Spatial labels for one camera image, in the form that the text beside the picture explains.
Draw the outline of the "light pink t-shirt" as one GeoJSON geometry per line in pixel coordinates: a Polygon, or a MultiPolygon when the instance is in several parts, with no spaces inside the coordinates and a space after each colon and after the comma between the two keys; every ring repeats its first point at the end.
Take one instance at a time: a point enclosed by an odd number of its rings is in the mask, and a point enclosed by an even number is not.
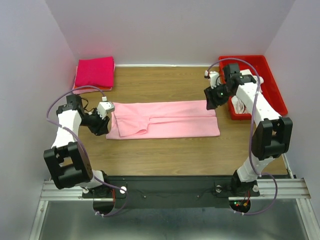
{"type": "Polygon", "coordinates": [[[205,100],[115,103],[108,140],[218,137],[214,110],[205,100]]]}

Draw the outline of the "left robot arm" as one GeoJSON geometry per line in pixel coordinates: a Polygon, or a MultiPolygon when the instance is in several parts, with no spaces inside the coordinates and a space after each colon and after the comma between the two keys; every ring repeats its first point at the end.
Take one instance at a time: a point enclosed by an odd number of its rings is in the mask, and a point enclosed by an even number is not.
{"type": "Polygon", "coordinates": [[[102,170],[93,170],[88,154],[79,140],[79,128],[87,127],[95,136],[106,135],[110,117],[115,106],[101,98],[97,107],[86,111],[83,99],[78,94],[66,96],[66,104],[56,110],[57,132],[51,148],[43,153],[55,186],[61,189],[82,188],[84,194],[106,197],[111,192],[107,174],[102,170]]]}

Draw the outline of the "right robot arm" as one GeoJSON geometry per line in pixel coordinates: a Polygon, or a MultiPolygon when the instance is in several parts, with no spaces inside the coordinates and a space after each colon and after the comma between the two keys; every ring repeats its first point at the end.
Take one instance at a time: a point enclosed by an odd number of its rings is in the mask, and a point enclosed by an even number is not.
{"type": "Polygon", "coordinates": [[[206,70],[210,86],[204,90],[207,110],[215,110],[229,98],[237,97],[251,115],[248,158],[232,175],[228,190],[232,195],[258,192],[257,179],[273,160],[289,149],[293,122],[273,109],[261,92],[257,75],[241,71],[237,63],[223,68],[224,83],[219,74],[206,70]]]}

